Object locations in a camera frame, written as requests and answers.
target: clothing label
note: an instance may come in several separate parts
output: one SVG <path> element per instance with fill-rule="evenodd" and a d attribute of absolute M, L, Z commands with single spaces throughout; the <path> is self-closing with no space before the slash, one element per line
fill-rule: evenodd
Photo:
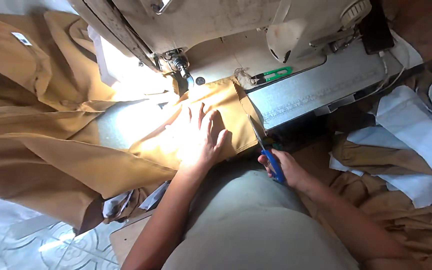
<path fill-rule="evenodd" d="M 22 44 L 26 46 L 33 46 L 33 44 L 31 44 L 31 42 L 29 42 L 29 40 L 23 34 L 18 32 L 11 32 L 11 34 L 13 34 L 19 41 L 21 41 Z"/>

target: scissor blade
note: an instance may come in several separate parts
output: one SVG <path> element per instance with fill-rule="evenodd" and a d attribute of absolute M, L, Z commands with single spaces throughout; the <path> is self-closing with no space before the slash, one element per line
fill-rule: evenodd
<path fill-rule="evenodd" d="M 266 150 L 265 147 L 263 146 L 263 141 L 261 140 L 261 137 L 258 134 L 258 131 L 256 130 L 255 124 L 253 124 L 253 120 L 251 120 L 251 117 L 249 116 L 249 114 L 246 114 L 249 118 L 249 122 L 251 123 L 252 126 L 252 130 L 254 131 L 254 134 L 256 135 L 256 139 L 258 140 L 259 145 L 261 146 L 262 150 Z"/>

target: pile of fabric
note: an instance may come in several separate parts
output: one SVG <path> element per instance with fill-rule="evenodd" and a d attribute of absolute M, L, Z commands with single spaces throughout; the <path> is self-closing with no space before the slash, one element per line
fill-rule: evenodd
<path fill-rule="evenodd" d="M 154 119 L 159 127 L 130 149 L 100 146 L 95 118 L 145 90 L 132 85 L 129 95 L 120 95 L 101 82 L 95 61 L 87 24 L 77 15 L 0 14 L 0 199 L 62 220 L 78 233 L 90 230 L 103 220 L 104 200 L 134 190 L 129 205 L 137 206 L 171 180 L 179 167 L 176 119 L 195 102 L 204 102 L 205 112 L 218 109 L 218 127 L 231 132 L 219 161 L 257 144 L 246 116 L 257 120 L 256 112 L 225 79 L 168 104 Z M 169 83 L 164 90 L 175 89 Z"/>
<path fill-rule="evenodd" d="M 345 133 L 334 135 L 332 142 L 327 143 L 329 146 L 314 146 L 293 156 L 381 224 L 424 269 L 432 270 L 432 84 L 428 88 L 430 103 L 423 102 L 406 85 L 383 96 L 372 110 L 377 126 L 347 132 L 347 127 L 354 125 L 348 118 L 365 116 L 355 111 L 341 114 L 346 118 L 341 122 L 347 124 L 340 125 L 346 126 L 340 130 Z M 323 153 L 319 154 L 323 161 L 311 161 L 319 164 L 317 168 L 305 160 L 317 156 L 308 151 Z M 311 216 L 334 233 L 315 205 L 304 196 L 303 202 Z"/>

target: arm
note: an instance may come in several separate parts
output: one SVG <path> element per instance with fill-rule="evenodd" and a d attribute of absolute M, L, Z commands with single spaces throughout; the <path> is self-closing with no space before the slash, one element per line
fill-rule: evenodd
<path fill-rule="evenodd" d="M 219 133 L 217 142 L 211 139 L 211 126 L 216 111 L 191 117 L 191 111 L 181 112 L 189 123 L 185 126 L 187 144 L 178 152 L 179 170 L 169 184 L 161 202 L 129 251 L 121 270 L 160 269 L 178 246 L 183 235 L 189 206 L 207 172 L 214 164 L 227 130 Z"/>
<path fill-rule="evenodd" d="M 287 152 L 272 149 L 290 187 L 306 194 L 321 211 L 341 242 L 365 269 L 420 269 L 409 252 L 391 235 L 306 172 Z M 258 161 L 267 167 L 266 156 Z"/>

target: tiled floor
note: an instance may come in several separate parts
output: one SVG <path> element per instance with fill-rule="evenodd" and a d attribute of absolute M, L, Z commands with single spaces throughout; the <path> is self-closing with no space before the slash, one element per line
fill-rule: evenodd
<path fill-rule="evenodd" d="M 0 229 L 0 270 L 117 270 L 110 234 L 123 224 L 99 224 L 74 237 L 63 222 L 15 240 Z"/>

